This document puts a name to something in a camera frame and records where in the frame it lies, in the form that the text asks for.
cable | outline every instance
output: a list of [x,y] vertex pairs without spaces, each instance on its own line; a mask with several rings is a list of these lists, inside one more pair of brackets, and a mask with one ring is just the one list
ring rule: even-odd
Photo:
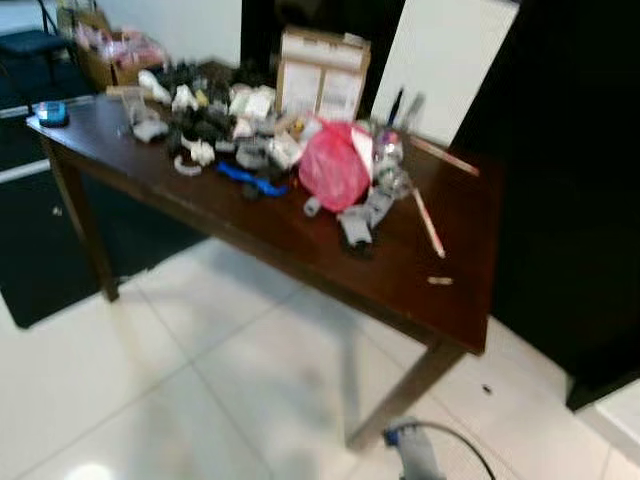
[[482,462],[482,465],[484,466],[485,470],[489,474],[489,477],[491,477],[491,480],[496,480],[496,476],[494,475],[493,470],[491,470],[491,467],[489,467],[489,464],[487,463],[485,458],[482,456],[482,454],[478,451],[478,449],[474,447],[469,440],[464,438],[455,430],[452,430],[449,427],[445,427],[444,425],[440,425],[439,423],[423,422],[423,421],[411,422],[411,423],[402,425],[402,428],[405,428],[405,427],[431,428],[433,430],[439,430],[441,432],[448,433],[449,435],[457,438],[462,443],[464,443],[467,447],[469,447],[473,453],[475,453],[476,457],[478,457],[478,459]]

